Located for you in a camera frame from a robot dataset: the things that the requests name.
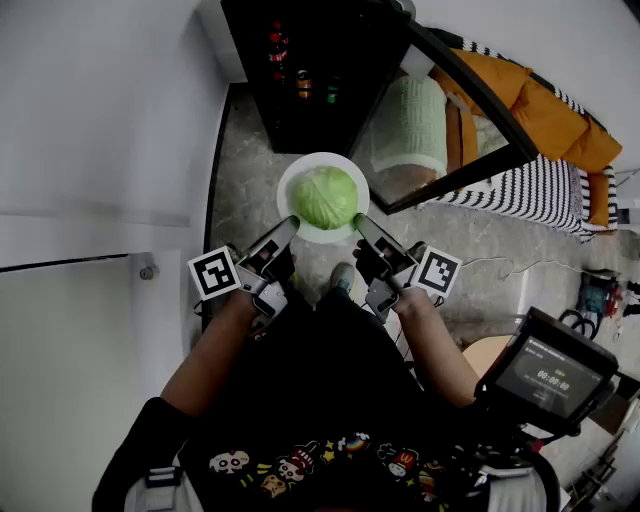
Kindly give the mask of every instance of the gray floor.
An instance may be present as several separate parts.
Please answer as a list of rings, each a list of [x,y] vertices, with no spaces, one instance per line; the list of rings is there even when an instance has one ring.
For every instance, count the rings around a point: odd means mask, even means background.
[[[218,168],[212,247],[232,242],[245,249],[277,224],[278,181],[298,157],[270,150],[252,96],[236,94]],[[372,204],[369,215],[405,246],[424,240],[466,263],[440,308],[457,341],[477,338],[487,325],[496,325],[531,305],[556,317],[573,307],[580,277],[567,267],[606,267],[622,272],[624,279],[640,279],[640,243],[627,232],[580,244],[545,226],[448,205],[427,205],[422,210],[410,209],[387,217]],[[296,269],[307,300],[319,300],[338,262],[354,263],[351,251],[355,242],[354,237],[342,245],[323,246],[293,240],[291,250],[297,256]],[[365,291],[364,282],[359,280],[352,292],[354,300],[364,302]],[[622,335],[618,339],[620,327]],[[636,319],[607,319],[597,338],[619,357],[623,371],[636,377],[640,377],[638,332],[640,321]],[[561,442],[549,447],[547,455],[562,483],[577,476],[576,471],[585,463],[584,457],[577,460],[568,456],[571,451],[577,453],[576,443],[584,444],[583,453],[595,456],[610,437],[603,432],[595,424],[589,425],[566,447]]]

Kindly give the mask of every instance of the green cabbage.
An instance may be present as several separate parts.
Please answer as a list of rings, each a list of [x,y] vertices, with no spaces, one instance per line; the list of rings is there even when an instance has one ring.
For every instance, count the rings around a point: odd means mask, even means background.
[[[358,190],[338,167],[318,167],[295,183],[293,200],[297,213],[320,229],[338,229],[355,217]]]

